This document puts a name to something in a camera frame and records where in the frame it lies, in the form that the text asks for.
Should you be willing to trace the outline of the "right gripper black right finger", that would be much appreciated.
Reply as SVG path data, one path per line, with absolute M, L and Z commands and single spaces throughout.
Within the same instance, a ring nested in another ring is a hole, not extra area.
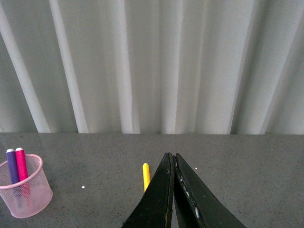
M 174 200 L 180 228 L 244 228 L 180 154 L 175 162 Z

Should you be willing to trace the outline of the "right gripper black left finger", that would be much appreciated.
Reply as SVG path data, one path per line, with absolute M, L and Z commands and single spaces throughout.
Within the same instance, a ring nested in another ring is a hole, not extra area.
M 142 199 L 123 228 L 170 228 L 174 192 L 173 156 L 165 153 Z

